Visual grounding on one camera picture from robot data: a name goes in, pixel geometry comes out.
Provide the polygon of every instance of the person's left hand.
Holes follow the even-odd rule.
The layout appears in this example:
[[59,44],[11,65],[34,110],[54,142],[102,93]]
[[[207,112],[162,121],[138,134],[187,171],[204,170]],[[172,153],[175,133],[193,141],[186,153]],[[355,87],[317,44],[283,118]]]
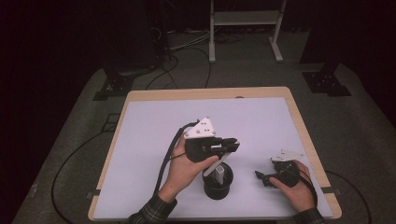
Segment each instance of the person's left hand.
[[171,203],[200,172],[219,160],[218,156],[212,156],[200,162],[190,161],[184,154],[185,141],[183,135],[178,139],[172,152],[173,159],[169,167],[168,177],[158,192],[158,196],[168,203]]

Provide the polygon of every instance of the wooden table edge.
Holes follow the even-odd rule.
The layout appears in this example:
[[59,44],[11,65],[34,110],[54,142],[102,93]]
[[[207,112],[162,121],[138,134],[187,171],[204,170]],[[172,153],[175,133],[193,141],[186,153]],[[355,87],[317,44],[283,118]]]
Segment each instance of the wooden table edge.
[[[185,90],[156,90],[156,91],[130,91],[125,100],[125,104],[122,108],[120,120],[118,124],[122,124],[125,111],[128,107],[128,103],[132,101],[167,101],[167,100],[202,100],[202,99],[227,99],[227,98],[262,98],[262,97],[284,97],[289,107],[291,118],[297,129],[298,134],[303,143],[303,147],[307,158],[313,166],[315,176],[318,179],[318,183],[322,188],[330,187],[329,179],[327,178],[323,166],[320,162],[318,154],[314,148],[314,144],[309,136],[308,130],[305,127],[303,118],[294,101],[291,91],[287,87],[249,87],[249,88],[218,88],[218,89],[185,89]],[[120,132],[120,125],[117,125],[117,129],[114,133],[111,141],[110,149],[107,153],[106,161],[100,175],[97,190],[100,190],[103,186],[106,177],[106,171],[111,160],[111,156],[114,151],[117,136]],[[332,209],[332,217],[330,219],[337,219],[341,217],[341,207],[334,195],[334,193],[324,194],[326,200]],[[90,220],[93,219],[95,207],[97,205],[99,196],[94,195],[92,203],[88,213]]]

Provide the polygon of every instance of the person's right hand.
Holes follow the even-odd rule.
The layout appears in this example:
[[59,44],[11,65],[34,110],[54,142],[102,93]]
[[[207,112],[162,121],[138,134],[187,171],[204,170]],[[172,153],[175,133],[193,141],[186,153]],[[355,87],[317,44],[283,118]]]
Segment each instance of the person's right hand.
[[[304,174],[306,173],[309,176],[309,169],[299,161],[294,162],[297,164],[298,169],[301,171],[300,176],[310,182],[309,178]],[[270,182],[285,194],[285,196],[289,199],[291,205],[293,206],[294,210],[296,210],[298,213],[315,207],[314,196],[312,195],[311,190],[302,181],[299,181],[297,185],[292,188],[284,185],[282,182],[274,177],[270,178]]]

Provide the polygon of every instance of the metal stand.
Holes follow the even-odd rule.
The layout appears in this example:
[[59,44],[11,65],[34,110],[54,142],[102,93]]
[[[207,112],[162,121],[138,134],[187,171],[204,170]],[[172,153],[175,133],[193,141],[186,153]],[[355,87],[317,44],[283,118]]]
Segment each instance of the metal stand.
[[275,24],[274,36],[269,37],[271,48],[278,63],[283,62],[279,47],[277,46],[277,36],[282,23],[287,0],[282,0],[280,10],[268,11],[232,11],[215,12],[214,0],[210,1],[210,40],[209,40],[209,61],[216,61],[215,52],[215,26],[216,25],[262,25]]

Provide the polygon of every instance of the cable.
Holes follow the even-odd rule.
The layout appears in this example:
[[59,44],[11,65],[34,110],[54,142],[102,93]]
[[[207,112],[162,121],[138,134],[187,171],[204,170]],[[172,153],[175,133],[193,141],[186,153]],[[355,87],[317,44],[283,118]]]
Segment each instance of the cable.
[[[108,128],[107,130],[111,130],[113,129],[114,126],[111,126],[110,128]],[[87,145],[88,143],[90,143],[93,139],[95,139],[96,137],[98,137],[99,135],[101,135],[102,133],[105,133],[106,131],[101,131],[99,133],[97,133],[96,135],[94,135],[93,137],[89,138],[88,140],[86,140],[84,143],[82,143],[79,147],[77,147],[64,161],[64,163],[62,163],[61,168],[58,170],[58,173],[55,175],[55,177],[52,180],[52,185],[50,188],[50,198],[51,198],[51,202],[52,202],[52,206],[55,209],[55,212],[68,224],[74,224],[72,221],[70,221],[67,217],[65,217],[61,211],[59,210],[58,206],[56,205],[55,202],[55,195],[54,195],[54,190],[55,190],[55,183],[56,180],[58,179],[59,174],[61,173],[62,169],[64,168],[64,166],[67,164],[67,162],[70,160],[71,157],[73,157],[73,155],[76,154],[76,152],[78,152],[80,149],[82,149],[85,145]]]
[[197,120],[194,123],[188,123],[186,125],[184,125],[182,128],[180,128],[177,133],[175,134],[174,139],[171,142],[171,145],[169,146],[168,150],[166,151],[165,157],[163,158],[163,164],[161,165],[161,169],[160,172],[158,173],[158,178],[157,178],[157,184],[155,185],[155,189],[154,192],[152,193],[153,195],[156,194],[158,192],[158,190],[160,190],[160,185],[161,182],[163,181],[163,172],[165,171],[165,167],[166,164],[171,160],[171,155],[172,155],[172,151],[176,146],[176,143],[178,141],[178,139],[180,138],[180,136],[183,134],[184,130],[188,127],[193,127],[195,126],[197,123],[199,122],[199,120]]
[[206,61],[207,61],[208,64],[209,64],[209,72],[208,72],[208,74],[207,74],[207,78],[206,78],[206,82],[205,82],[205,89],[206,89],[206,88],[207,88],[207,83],[209,82],[209,79],[210,79],[210,74],[211,74],[211,72],[212,72],[212,64],[211,64],[210,61],[209,61],[209,56],[208,56],[207,53],[204,52],[202,49],[198,49],[198,48],[183,48],[183,49],[174,50],[174,52],[181,51],[181,50],[184,50],[184,49],[195,49],[195,50],[199,50],[199,51],[201,51],[201,52],[206,56],[206,58],[207,58]]
[[[172,56],[173,56],[175,59],[177,59],[177,64],[178,64],[178,58],[177,58],[176,56],[174,56],[174,55],[171,55],[171,57],[172,57]],[[169,75],[169,77],[172,79],[172,82],[175,83],[175,86],[176,86],[176,88],[178,89],[178,85],[176,84],[175,80],[173,79],[172,74],[171,74],[168,70],[166,70],[164,66],[163,66],[163,71],[166,71],[166,72],[167,72],[167,74]]]
[[178,65],[178,58],[177,58],[176,56],[172,55],[172,54],[171,54],[171,57],[174,58],[174,59],[176,60],[175,65],[174,65],[173,67],[171,67],[171,69],[164,71],[163,73],[159,74],[159,75],[156,76],[154,79],[152,79],[152,80],[150,81],[150,83],[146,86],[145,90],[148,90],[148,89],[149,89],[149,86],[150,86],[155,80],[157,80],[159,77],[162,77],[163,75],[169,73],[170,71],[174,70],[174,69],[177,67],[177,65]]
[[367,203],[367,201],[364,199],[363,194],[361,193],[361,191],[358,190],[358,188],[354,184],[352,184],[349,180],[347,180],[345,177],[337,174],[336,172],[333,172],[333,171],[330,171],[330,170],[324,170],[324,172],[340,177],[345,182],[347,182],[350,187],[352,187],[354,190],[356,190],[356,192],[361,197],[361,200],[363,201],[364,207],[366,208],[368,223],[371,224],[372,223],[372,214],[371,214],[371,211],[370,211],[370,207],[369,207],[369,204]]

